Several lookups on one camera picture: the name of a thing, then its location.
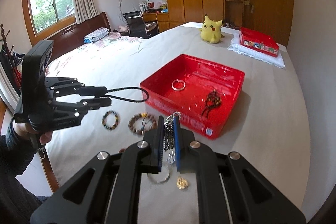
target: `stuffed animal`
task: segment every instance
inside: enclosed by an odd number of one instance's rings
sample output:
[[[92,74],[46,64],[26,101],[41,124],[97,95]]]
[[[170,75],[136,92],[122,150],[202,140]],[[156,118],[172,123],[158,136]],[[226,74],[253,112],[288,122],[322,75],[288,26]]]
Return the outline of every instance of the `stuffed animal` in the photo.
[[[210,20],[207,15],[204,17],[204,22],[202,29],[199,29],[201,32],[201,38],[212,44],[216,44],[220,41],[221,37],[224,37],[221,33],[221,27],[223,25],[223,20],[213,21]]]

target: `black cable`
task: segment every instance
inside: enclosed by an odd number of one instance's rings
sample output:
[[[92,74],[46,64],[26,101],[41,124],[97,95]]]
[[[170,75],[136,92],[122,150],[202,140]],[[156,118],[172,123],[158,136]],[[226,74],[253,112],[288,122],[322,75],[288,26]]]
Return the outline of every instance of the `black cable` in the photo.
[[[149,94],[148,94],[147,90],[142,89],[142,88],[138,88],[136,86],[129,86],[127,88],[118,88],[118,89],[108,90],[106,93],[120,91],[120,90],[141,90],[142,92],[144,92],[147,95],[147,98],[145,98],[143,100],[133,100],[133,99],[123,98],[123,97],[118,97],[118,96],[113,96],[113,95],[105,95],[104,97],[114,98],[114,99],[117,99],[117,100],[122,100],[122,101],[132,102],[132,103],[142,103],[142,102],[145,102],[149,99]]]

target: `red plastic box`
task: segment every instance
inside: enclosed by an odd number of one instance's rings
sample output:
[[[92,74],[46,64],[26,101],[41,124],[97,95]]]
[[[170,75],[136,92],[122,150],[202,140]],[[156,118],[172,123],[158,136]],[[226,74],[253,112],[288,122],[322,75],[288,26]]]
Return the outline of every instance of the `red plastic box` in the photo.
[[[272,37],[261,32],[240,28],[240,44],[255,51],[274,57],[279,54],[279,46]]]
[[[140,83],[150,95],[146,101],[165,115],[181,113],[180,122],[210,139],[218,138],[235,105],[245,73],[222,64],[182,54]],[[181,91],[172,89],[176,79],[185,81]],[[174,85],[179,88],[182,83]],[[201,116],[207,95],[216,89],[222,104]]]

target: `hand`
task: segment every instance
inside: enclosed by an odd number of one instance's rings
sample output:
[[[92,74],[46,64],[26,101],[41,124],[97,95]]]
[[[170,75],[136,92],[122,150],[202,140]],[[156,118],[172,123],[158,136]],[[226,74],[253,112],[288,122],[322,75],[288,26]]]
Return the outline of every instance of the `hand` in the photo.
[[[24,140],[30,140],[29,133],[38,134],[39,132],[35,131],[29,123],[16,123],[13,121],[13,128],[16,134],[18,134]],[[46,132],[40,137],[40,143],[42,145],[51,141],[53,133]]]

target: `barcode sticker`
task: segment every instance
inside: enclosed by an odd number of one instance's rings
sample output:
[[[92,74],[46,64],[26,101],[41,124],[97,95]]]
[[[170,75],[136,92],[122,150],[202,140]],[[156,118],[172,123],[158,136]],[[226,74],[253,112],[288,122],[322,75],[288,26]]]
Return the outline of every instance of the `barcode sticker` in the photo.
[[[206,135],[211,136],[212,135],[212,129],[207,127],[205,133],[206,133]]]

